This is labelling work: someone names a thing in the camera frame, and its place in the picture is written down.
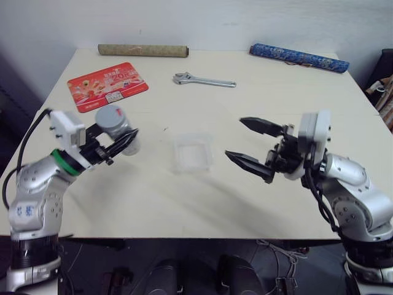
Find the red mouse pad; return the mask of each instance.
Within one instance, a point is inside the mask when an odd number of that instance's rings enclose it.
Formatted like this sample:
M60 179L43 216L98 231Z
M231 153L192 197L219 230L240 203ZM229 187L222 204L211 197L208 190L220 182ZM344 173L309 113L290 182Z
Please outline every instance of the red mouse pad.
M131 63L121 63L67 82L79 112L88 112L149 89Z

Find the white wall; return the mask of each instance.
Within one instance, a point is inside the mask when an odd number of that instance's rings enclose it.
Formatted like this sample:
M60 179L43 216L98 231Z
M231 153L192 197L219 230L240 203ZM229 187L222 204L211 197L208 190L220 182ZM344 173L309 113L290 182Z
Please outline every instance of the white wall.
M99 43L336 52L362 85L393 47L392 19L392 0L3 0L0 54L42 100L74 49Z

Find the white table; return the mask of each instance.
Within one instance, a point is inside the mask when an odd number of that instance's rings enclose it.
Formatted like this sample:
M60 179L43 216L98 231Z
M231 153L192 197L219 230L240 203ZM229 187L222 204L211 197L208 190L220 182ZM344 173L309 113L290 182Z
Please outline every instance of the white table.
M188 58L154 58L103 57L96 50L79 49L42 108L74 111L90 126L96 110L77 113L66 81L125 61L134 65L150 87L116 102L140 129L142 148L132 157L118 155L112 166L103 163L79 177L64 195L60 235L337 238L300 181L277 174L268 185L227 159L226 149L264 162L277 142L247 129L238 121L242 116L298 126L302 113L330 109L329 151L361 163L374 183L392 197L392 136L348 73L289 66L246 52L191 51ZM238 85L224 88L173 83L173 74L184 71L236 81ZM49 121L44 120L33 133L24 163L60 147L48 129ZM212 136L213 166L207 172L176 174L173 139L194 132ZM40 149L43 143L46 148ZM17 154L1 182L16 166L16 159ZM14 195L13 177L9 202ZM0 234L9 234L2 206Z

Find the blue patterned cylinder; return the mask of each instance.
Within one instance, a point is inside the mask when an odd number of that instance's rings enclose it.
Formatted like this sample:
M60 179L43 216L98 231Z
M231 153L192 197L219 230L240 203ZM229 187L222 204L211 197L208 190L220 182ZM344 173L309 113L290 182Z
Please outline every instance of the blue patterned cylinder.
M314 66L320 69L327 69L338 73L345 72L349 63L343 60L335 60L329 57L321 57L319 55L308 54L305 52L265 45L255 44L250 48L250 54L259 57L274 58L290 63L296 63L303 66Z

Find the wrench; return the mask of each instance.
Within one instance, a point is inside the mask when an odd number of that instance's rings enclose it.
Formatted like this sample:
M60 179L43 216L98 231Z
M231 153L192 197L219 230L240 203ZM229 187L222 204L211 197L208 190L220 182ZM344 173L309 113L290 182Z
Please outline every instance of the wrench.
M236 87L236 82L199 78L191 75L188 72L175 74L173 76L173 81L180 85L186 83L201 83L201 84L231 87L231 88Z

